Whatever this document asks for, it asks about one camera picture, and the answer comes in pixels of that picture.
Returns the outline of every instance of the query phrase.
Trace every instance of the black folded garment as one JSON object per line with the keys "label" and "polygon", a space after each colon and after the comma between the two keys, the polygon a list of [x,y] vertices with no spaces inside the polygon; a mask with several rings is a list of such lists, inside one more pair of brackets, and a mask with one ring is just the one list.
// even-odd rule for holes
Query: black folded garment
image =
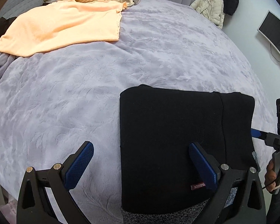
{"label": "black folded garment", "polygon": [[132,87],[120,94],[122,208],[177,212],[212,196],[188,155],[197,141],[220,164],[257,168],[252,157],[253,97]]}

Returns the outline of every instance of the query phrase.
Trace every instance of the human hand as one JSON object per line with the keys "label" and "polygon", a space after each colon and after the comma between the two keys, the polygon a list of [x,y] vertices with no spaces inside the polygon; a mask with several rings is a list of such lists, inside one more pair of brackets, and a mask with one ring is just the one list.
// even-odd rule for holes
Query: human hand
{"label": "human hand", "polygon": [[[277,177],[276,173],[273,171],[274,163],[273,160],[269,161],[267,165],[267,172],[265,174],[265,185],[268,185],[270,182],[274,181]],[[272,183],[271,185],[267,186],[266,189],[271,192],[276,187],[276,182]]]}

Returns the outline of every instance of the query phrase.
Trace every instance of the monitor screen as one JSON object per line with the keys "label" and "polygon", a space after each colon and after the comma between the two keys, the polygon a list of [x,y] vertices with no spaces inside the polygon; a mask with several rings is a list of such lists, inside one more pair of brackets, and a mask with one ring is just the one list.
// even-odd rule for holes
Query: monitor screen
{"label": "monitor screen", "polygon": [[270,11],[258,29],[280,52],[280,19]]}

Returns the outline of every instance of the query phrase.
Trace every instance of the white wall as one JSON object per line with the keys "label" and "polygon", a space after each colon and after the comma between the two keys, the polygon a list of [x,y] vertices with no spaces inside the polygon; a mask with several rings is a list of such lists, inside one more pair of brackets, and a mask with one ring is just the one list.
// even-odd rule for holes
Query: white wall
{"label": "white wall", "polygon": [[[223,31],[250,62],[276,113],[276,99],[280,98],[280,63],[272,57],[270,43],[257,31],[268,10],[280,18],[280,5],[276,0],[239,0],[233,16],[225,16]],[[273,47],[272,52],[280,61]]]}

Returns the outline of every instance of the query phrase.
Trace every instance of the white puffer jacket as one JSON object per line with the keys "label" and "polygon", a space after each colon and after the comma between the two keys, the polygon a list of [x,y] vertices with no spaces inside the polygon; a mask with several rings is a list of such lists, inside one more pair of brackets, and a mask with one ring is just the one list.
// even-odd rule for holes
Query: white puffer jacket
{"label": "white puffer jacket", "polygon": [[208,20],[223,28],[224,12],[223,0],[195,0],[191,7],[197,12],[205,16]]}

